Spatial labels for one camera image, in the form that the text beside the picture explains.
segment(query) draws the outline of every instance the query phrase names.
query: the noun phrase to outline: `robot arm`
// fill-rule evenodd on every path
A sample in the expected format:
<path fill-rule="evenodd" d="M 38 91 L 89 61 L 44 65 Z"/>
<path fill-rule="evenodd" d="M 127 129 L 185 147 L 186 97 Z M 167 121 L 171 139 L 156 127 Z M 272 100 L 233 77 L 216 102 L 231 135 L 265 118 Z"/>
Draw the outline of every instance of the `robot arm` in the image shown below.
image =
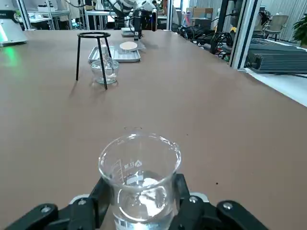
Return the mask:
<path fill-rule="evenodd" d="M 268 230 L 239 203 L 222 201 L 216 207 L 190 195 L 183 174 L 174 181 L 178 213 L 168 230 Z M 112 189 L 100 178 L 88 198 L 58 210 L 54 204 L 41 204 L 16 220 L 6 230 L 94 230 L 101 227 L 110 204 Z"/>
<path fill-rule="evenodd" d="M 128 16 L 133 9 L 134 41 L 141 38 L 142 29 L 157 30 L 158 10 L 151 0 L 109 0 L 109 2 L 118 17 Z"/>

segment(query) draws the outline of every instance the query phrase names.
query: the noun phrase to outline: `glass beaker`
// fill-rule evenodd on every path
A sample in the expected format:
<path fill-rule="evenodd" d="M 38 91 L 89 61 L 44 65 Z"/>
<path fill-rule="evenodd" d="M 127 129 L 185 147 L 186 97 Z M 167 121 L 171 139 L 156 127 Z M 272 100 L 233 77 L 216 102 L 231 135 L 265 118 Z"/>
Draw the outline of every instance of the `glass beaker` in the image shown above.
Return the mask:
<path fill-rule="evenodd" d="M 118 230 L 168 229 L 180 164 L 178 145 L 156 134 L 134 131 L 108 144 L 99 171 L 111 187 Z"/>
<path fill-rule="evenodd" d="M 106 83 L 112 84 L 116 82 L 116 77 L 118 75 L 119 63 L 111 58 L 106 58 L 103 60 L 106 74 Z M 92 72 L 94 74 L 94 81 L 104 84 L 104 78 L 102 75 L 102 68 L 100 59 L 94 61 L 91 64 Z"/>

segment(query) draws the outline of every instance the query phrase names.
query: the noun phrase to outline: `brown table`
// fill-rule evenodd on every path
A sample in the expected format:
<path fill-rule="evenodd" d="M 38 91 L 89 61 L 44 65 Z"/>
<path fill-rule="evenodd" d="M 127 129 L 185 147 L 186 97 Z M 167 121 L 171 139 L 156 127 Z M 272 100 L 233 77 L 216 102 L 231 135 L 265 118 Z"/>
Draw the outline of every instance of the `brown table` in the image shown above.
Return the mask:
<path fill-rule="evenodd" d="M 236 200 L 271 229 L 305 228 L 305 107 L 165 31 L 144 32 L 142 61 L 121 64 L 107 92 L 91 86 L 96 41 L 83 39 L 76 83 L 77 33 L 0 49 L 0 227 L 89 193 L 101 150 L 142 127 L 180 145 L 191 191 Z"/>

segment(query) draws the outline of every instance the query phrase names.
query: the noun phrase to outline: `metal tray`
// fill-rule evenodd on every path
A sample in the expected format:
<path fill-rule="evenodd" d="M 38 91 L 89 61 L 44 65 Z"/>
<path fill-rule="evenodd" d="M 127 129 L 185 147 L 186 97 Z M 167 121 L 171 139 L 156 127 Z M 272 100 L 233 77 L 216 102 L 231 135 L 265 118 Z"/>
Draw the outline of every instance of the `metal tray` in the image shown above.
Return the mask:
<path fill-rule="evenodd" d="M 118 62 L 138 62 L 141 60 L 141 56 L 138 50 L 120 53 L 114 46 L 110 46 L 111 56 L 114 60 Z M 89 62 L 93 62 L 100 59 L 98 47 L 95 46 L 90 55 L 88 56 Z"/>

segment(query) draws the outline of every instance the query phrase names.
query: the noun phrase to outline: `potted plant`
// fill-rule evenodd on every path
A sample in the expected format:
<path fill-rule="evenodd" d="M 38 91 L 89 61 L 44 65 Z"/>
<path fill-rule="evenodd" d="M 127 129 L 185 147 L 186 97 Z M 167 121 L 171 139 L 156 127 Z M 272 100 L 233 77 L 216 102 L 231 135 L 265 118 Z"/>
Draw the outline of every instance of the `potted plant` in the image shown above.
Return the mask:
<path fill-rule="evenodd" d="M 293 26 L 293 38 L 301 42 L 301 47 L 307 48 L 307 14 Z"/>

